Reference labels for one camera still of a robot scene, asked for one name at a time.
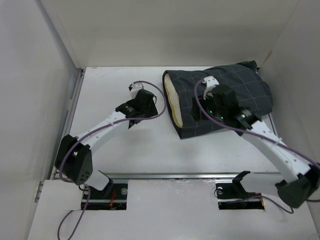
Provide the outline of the dark plaid pillowcase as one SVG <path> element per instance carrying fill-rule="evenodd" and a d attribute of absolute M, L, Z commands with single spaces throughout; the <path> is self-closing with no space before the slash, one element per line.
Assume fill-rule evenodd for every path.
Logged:
<path fill-rule="evenodd" d="M 171 122 L 180 139 L 248 124 L 272 112 L 269 85 L 254 60 L 204 70 L 165 70 L 162 86 Z"/>

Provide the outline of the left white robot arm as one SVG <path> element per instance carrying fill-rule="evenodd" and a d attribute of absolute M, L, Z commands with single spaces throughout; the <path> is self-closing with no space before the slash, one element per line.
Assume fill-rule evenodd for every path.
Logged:
<path fill-rule="evenodd" d="M 94 128 L 77 137 L 62 138 L 54 163 L 67 179 L 77 186 L 86 185 L 101 198 L 112 193 L 113 180 L 95 169 L 93 155 L 114 136 L 137 125 L 142 119 L 158 115 L 156 96 L 146 89 L 139 89 L 135 96 L 115 108 L 115 111 Z"/>

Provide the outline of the cream pillow with yellow edge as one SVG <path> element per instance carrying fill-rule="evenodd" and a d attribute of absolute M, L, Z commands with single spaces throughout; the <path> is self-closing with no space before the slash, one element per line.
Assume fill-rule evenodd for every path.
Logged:
<path fill-rule="evenodd" d="M 180 108 L 180 98 L 168 73 L 164 75 L 164 88 L 167 93 L 173 122 L 181 129 L 183 127 L 183 119 Z"/>

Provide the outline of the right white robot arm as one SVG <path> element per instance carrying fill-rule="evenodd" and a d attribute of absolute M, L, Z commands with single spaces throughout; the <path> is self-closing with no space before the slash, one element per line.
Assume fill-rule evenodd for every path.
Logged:
<path fill-rule="evenodd" d="M 237 204 L 267 194 L 279 197 L 291 209 L 309 201 L 320 186 L 319 163 L 285 145 L 257 112 L 240 106 L 235 91 L 229 86 L 207 84 L 204 93 L 199 94 L 199 85 L 197 82 L 193 89 L 193 118 L 210 120 L 214 125 L 236 132 L 279 172 L 271 176 L 244 170 L 230 182 L 217 183 L 218 198 Z"/>

